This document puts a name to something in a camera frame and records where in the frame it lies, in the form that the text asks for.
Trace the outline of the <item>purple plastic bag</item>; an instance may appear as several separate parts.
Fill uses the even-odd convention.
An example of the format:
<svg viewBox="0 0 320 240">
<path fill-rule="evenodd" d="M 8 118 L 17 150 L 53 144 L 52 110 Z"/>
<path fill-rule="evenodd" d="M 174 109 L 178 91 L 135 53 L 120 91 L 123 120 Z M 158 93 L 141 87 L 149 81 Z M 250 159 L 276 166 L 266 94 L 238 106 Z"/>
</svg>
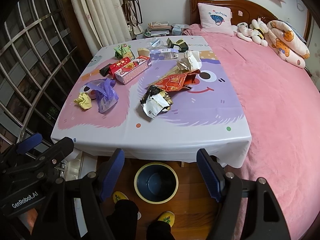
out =
<svg viewBox="0 0 320 240">
<path fill-rule="evenodd" d="M 86 86 L 95 92 L 99 113 L 105 113 L 119 100 L 114 90 L 116 81 L 114 79 L 99 79 L 86 83 Z"/>
</svg>

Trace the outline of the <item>yellow paper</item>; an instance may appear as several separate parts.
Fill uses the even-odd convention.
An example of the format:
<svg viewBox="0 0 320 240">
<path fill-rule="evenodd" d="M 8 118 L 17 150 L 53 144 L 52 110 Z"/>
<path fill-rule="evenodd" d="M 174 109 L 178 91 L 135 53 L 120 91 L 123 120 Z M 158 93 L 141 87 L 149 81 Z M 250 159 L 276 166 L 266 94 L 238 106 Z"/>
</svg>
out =
<svg viewBox="0 0 320 240">
<path fill-rule="evenodd" d="M 80 92 L 73 102 L 85 111 L 92 107 L 92 100 L 86 92 Z"/>
</svg>

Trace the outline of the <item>silver foil bag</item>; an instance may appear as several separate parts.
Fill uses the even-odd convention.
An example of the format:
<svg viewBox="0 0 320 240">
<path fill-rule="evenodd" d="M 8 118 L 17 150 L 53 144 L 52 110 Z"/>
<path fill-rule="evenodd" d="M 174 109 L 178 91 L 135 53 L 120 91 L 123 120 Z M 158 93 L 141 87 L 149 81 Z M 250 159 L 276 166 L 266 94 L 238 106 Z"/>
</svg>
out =
<svg viewBox="0 0 320 240">
<path fill-rule="evenodd" d="M 144 113 L 154 119 L 159 113 L 168 112 L 173 101 L 170 95 L 159 88 L 150 87 L 140 100 Z"/>
</svg>

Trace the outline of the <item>black packet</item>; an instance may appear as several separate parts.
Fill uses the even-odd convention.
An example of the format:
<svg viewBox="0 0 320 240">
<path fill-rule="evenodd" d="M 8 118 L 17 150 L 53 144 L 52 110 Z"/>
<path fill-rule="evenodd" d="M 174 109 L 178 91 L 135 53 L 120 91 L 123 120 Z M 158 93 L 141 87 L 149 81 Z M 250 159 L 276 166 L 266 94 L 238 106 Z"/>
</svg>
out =
<svg viewBox="0 0 320 240">
<path fill-rule="evenodd" d="M 110 67 L 111 67 L 111 64 L 109 63 L 106 66 L 104 66 L 103 68 L 101 68 L 99 70 L 100 75 L 103 77 L 106 77 L 108 74 L 110 74 Z"/>
</svg>

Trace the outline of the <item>red snack box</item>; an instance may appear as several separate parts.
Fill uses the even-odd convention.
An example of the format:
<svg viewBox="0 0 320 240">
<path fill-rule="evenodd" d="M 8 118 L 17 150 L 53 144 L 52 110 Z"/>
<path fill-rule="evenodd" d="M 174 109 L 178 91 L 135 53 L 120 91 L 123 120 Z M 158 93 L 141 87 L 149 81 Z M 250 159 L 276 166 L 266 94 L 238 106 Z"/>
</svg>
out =
<svg viewBox="0 0 320 240">
<path fill-rule="evenodd" d="M 117 70 L 119 70 L 121 67 L 124 67 L 125 65 L 127 65 L 128 63 L 131 62 L 131 58 L 130 57 L 125 57 L 125 58 L 122 58 L 121 60 L 115 62 L 115 63 L 112 63 L 108 66 L 108 71 L 107 73 L 111 76 L 114 76 L 115 72 Z"/>
</svg>

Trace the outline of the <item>red foil wrapper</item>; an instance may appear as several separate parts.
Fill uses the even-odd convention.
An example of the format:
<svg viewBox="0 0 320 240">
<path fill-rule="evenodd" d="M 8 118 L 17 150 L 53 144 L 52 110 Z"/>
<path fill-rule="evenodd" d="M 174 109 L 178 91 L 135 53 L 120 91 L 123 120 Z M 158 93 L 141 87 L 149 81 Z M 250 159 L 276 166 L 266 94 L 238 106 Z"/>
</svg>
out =
<svg viewBox="0 0 320 240">
<path fill-rule="evenodd" d="M 166 92 L 178 92 L 180 90 L 191 90 L 192 85 L 196 84 L 196 76 L 200 74 L 200 70 L 188 71 L 180 74 L 171 74 L 160 78 L 158 81 L 149 85 Z"/>
</svg>

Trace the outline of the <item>pink snack box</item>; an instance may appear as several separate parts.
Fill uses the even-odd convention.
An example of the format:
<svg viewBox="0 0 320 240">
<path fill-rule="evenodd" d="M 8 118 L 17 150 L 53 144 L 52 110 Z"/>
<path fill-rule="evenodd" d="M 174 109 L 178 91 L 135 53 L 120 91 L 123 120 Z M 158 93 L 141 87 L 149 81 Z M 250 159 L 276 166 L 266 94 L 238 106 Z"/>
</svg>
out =
<svg viewBox="0 0 320 240">
<path fill-rule="evenodd" d="M 115 78 L 126 85 L 151 66 L 151 58 L 139 56 L 115 71 Z"/>
</svg>

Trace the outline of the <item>green paper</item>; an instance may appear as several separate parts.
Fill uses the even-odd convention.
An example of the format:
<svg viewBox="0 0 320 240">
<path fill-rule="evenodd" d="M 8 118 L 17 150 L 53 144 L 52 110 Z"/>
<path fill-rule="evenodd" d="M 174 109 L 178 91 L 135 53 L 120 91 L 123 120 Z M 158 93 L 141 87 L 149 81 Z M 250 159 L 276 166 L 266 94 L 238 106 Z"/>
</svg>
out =
<svg viewBox="0 0 320 240">
<path fill-rule="evenodd" d="M 125 57 L 125 55 L 127 54 L 127 50 L 128 50 L 128 46 L 127 44 L 120 44 L 117 47 L 114 48 L 115 51 L 115 57 L 117 59 L 122 59 Z"/>
</svg>

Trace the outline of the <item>green snack bag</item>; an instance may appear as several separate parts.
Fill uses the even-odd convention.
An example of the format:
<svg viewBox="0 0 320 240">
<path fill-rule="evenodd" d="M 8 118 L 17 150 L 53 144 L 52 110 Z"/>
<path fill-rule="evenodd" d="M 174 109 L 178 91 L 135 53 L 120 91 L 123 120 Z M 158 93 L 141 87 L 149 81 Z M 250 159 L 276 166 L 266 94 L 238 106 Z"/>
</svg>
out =
<svg viewBox="0 0 320 240">
<path fill-rule="evenodd" d="M 135 59 L 135 55 L 131 50 L 131 46 L 124 43 L 121 45 L 122 58 L 129 57 L 131 60 Z"/>
</svg>

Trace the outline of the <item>white paper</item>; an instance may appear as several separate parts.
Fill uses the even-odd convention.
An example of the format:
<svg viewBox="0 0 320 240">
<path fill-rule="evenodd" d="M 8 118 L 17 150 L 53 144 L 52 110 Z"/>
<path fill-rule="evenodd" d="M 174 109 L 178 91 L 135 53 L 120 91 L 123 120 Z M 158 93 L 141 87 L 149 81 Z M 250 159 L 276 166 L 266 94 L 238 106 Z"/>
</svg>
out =
<svg viewBox="0 0 320 240">
<path fill-rule="evenodd" d="M 181 70 L 194 72 L 202 68 L 199 51 L 186 51 L 184 56 L 177 61 L 177 66 Z"/>
</svg>

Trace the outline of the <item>right yellow slipper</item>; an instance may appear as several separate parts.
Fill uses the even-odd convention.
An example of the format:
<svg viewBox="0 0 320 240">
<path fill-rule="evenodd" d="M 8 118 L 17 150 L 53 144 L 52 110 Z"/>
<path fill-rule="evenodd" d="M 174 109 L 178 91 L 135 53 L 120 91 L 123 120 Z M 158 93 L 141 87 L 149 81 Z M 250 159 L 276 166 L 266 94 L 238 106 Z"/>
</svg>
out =
<svg viewBox="0 0 320 240">
<path fill-rule="evenodd" d="M 165 222 L 172 227 L 175 222 L 175 214 L 171 211 L 165 211 L 159 216 L 157 220 L 160 222 Z"/>
</svg>

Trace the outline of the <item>dark green tea box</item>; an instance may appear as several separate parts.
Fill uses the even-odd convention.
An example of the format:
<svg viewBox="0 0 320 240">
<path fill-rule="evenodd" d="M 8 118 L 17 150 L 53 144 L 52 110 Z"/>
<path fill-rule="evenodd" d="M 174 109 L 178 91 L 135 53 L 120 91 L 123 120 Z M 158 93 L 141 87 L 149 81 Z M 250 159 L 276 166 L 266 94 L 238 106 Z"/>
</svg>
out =
<svg viewBox="0 0 320 240">
<path fill-rule="evenodd" d="M 177 40 L 176 42 L 174 42 L 170 38 L 168 38 L 167 39 L 167 46 L 168 46 L 168 48 L 178 50 L 180 53 L 184 53 L 189 50 L 189 46 L 187 45 L 187 43 L 183 39 L 180 39 L 180 40 Z"/>
</svg>

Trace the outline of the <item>stack of books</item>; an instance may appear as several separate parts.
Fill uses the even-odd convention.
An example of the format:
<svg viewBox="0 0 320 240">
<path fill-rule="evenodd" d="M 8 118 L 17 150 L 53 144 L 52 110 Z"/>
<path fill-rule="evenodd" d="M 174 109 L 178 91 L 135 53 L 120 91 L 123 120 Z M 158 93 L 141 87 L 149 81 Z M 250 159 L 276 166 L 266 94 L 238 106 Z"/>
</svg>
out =
<svg viewBox="0 0 320 240">
<path fill-rule="evenodd" d="M 168 36 L 172 30 L 169 22 L 150 22 L 144 33 L 145 37 Z"/>
</svg>

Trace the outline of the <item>light blue tissue box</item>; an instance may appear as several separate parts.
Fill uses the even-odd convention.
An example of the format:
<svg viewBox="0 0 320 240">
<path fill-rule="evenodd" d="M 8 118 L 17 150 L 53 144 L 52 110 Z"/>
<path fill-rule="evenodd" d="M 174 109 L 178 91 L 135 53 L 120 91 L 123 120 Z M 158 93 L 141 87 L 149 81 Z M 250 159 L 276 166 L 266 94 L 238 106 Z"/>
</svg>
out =
<svg viewBox="0 0 320 240">
<path fill-rule="evenodd" d="M 175 23 L 172 25 L 171 34 L 175 36 L 183 35 L 185 29 L 188 29 L 189 25 L 184 23 Z"/>
</svg>

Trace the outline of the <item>hanging grey handbag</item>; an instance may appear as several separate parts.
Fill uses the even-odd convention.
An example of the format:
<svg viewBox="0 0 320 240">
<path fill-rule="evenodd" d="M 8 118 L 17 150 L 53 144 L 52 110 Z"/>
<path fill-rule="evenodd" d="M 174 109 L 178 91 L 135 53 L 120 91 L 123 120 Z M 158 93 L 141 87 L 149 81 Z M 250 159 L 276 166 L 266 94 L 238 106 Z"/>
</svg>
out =
<svg viewBox="0 0 320 240">
<path fill-rule="evenodd" d="M 139 0 L 124 0 L 126 20 L 137 27 L 143 23 L 142 11 Z"/>
</svg>

